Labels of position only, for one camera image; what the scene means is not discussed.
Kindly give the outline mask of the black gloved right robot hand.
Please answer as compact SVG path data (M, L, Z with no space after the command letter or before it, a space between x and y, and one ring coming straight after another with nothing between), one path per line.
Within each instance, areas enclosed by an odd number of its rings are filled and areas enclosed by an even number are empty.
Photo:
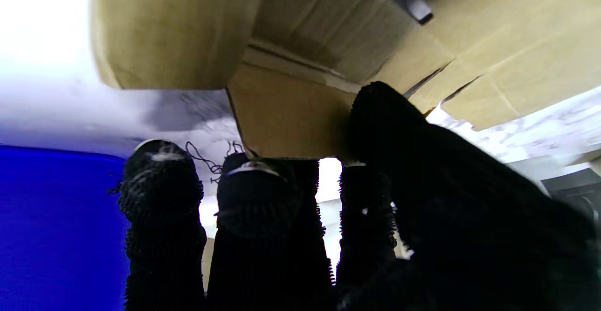
M193 157L147 140L118 200L131 226L126 311L598 311L594 223L439 125L363 86L340 176L340 257L325 252L318 161L228 155L208 290Z

